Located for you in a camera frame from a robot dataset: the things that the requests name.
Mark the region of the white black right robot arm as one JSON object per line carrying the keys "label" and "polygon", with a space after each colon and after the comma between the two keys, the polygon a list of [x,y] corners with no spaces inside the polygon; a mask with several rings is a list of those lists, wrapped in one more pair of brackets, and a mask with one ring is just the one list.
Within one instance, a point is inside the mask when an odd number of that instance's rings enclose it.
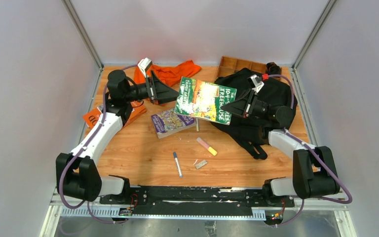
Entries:
{"label": "white black right robot arm", "polygon": [[241,118],[258,117],[271,123],[265,129],[267,142],[292,159],[292,176],[266,180],[262,199],[268,206],[275,206],[282,196],[302,199],[321,198],[339,193],[333,155],[328,147],[317,147],[291,134],[286,126],[294,118],[293,109],[286,105],[273,105],[258,98],[255,90],[234,102],[223,105],[222,110]]}

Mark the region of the black student backpack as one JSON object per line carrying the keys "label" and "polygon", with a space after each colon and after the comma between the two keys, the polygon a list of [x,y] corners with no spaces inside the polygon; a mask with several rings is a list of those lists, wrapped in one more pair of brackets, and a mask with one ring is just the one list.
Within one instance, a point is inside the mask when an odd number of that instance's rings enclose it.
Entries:
{"label": "black student backpack", "polygon": [[[244,68],[232,75],[218,77],[215,83],[237,89],[236,98],[244,90],[251,89],[248,78],[252,75],[263,77],[263,74]],[[264,80],[264,87],[257,93],[258,99],[270,104],[275,111],[275,118],[247,117],[233,114],[230,125],[212,123],[219,131],[229,135],[240,147],[254,159],[265,160],[267,153],[262,146],[268,144],[268,134],[274,129],[289,128],[296,115],[297,98],[291,83],[278,81],[274,75]]]}

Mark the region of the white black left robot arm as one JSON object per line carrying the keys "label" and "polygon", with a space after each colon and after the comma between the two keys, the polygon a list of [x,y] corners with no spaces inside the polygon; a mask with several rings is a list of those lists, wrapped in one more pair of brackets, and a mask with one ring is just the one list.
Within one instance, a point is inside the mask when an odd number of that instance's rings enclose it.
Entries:
{"label": "white black left robot arm", "polygon": [[96,125],[69,153],[56,158],[57,191],[65,206],[66,197],[93,202],[112,195],[120,204],[131,199],[129,179],[116,175],[101,176],[97,164],[103,151],[130,118],[132,102],[149,99],[153,104],[175,101],[179,93],[164,84],[153,71],[144,83],[136,84],[123,70],[109,73],[104,88],[103,111]]}

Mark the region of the green treehouse paperback book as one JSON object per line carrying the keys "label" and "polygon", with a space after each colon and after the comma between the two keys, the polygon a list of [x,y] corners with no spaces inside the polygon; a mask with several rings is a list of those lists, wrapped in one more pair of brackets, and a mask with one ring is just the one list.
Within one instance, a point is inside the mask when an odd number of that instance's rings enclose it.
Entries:
{"label": "green treehouse paperback book", "polygon": [[183,116],[230,125],[231,113],[221,106],[234,102],[237,89],[182,77],[174,111]]}

